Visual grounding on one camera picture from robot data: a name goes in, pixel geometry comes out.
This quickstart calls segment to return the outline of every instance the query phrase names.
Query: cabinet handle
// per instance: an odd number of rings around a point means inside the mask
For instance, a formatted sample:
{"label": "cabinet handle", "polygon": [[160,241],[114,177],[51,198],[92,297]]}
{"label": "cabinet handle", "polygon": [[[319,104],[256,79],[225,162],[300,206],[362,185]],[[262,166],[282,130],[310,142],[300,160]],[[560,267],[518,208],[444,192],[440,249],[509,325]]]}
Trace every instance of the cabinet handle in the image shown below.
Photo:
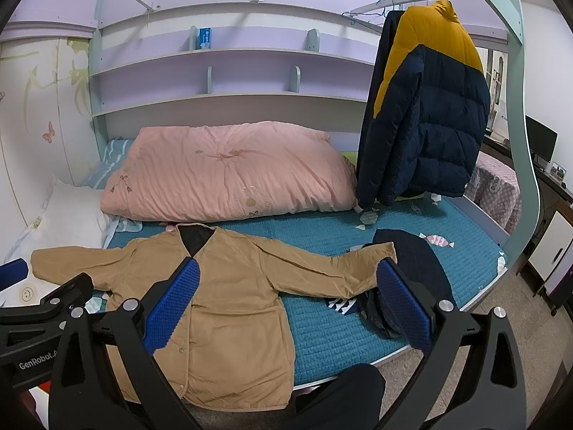
{"label": "cabinet handle", "polygon": [[559,256],[559,254],[563,251],[563,248],[559,249],[559,251],[557,252],[557,255],[554,256],[553,261],[551,262],[552,264],[555,263],[555,261],[557,260],[557,257]]}

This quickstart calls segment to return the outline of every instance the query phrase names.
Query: pink comforter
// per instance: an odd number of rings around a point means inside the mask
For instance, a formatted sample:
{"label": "pink comforter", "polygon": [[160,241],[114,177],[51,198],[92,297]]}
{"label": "pink comforter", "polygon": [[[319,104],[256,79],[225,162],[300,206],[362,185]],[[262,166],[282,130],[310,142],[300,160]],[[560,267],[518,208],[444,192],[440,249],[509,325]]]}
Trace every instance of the pink comforter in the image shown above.
{"label": "pink comforter", "polygon": [[132,219],[215,222],[348,210],[353,165],[328,134],[265,121],[143,128],[113,173],[102,211]]}

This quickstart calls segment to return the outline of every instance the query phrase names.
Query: jacket collar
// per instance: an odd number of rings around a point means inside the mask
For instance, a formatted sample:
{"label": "jacket collar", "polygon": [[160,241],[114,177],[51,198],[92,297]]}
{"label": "jacket collar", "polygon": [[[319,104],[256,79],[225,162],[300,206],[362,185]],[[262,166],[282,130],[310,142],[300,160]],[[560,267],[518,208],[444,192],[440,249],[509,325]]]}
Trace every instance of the jacket collar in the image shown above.
{"label": "jacket collar", "polygon": [[432,5],[432,7],[435,8],[444,18],[453,22],[459,22],[458,15],[454,11],[454,6],[452,6],[450,1],[438,0]]}

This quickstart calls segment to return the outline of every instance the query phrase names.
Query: orange butterfly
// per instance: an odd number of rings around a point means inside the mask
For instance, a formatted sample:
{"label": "orange butterfly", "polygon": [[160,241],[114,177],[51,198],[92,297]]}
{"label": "orange butterfly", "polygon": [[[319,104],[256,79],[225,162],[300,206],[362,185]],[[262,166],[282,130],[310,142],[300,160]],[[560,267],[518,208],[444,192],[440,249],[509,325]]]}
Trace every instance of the orange butterfly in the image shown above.
{"label": "orange butterfly", "polygon": [[44,140],[48,144],[51,144],[52,143],[52,137],[54,137],[55,135],[56,135],[56,130],[54,129],[54,126],[52,126],[52,122],[48,121],[48,133],[42,134],[42,137],[44,137]]}

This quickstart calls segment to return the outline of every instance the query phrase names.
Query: white pillow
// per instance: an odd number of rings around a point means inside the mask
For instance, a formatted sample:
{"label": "white pillow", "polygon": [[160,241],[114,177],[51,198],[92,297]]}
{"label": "white pillow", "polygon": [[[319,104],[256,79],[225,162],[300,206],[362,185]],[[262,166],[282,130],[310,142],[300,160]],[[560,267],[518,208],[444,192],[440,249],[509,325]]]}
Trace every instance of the white pillow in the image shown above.
{"label": "white pillow", "polygon": [[23,258],[29,266],[32,252],[37,249],[106,248],[119,219],[100,210],[102,193],[102,190],[62,183],[54,176],[38,217],[18,238],[4,263]]}

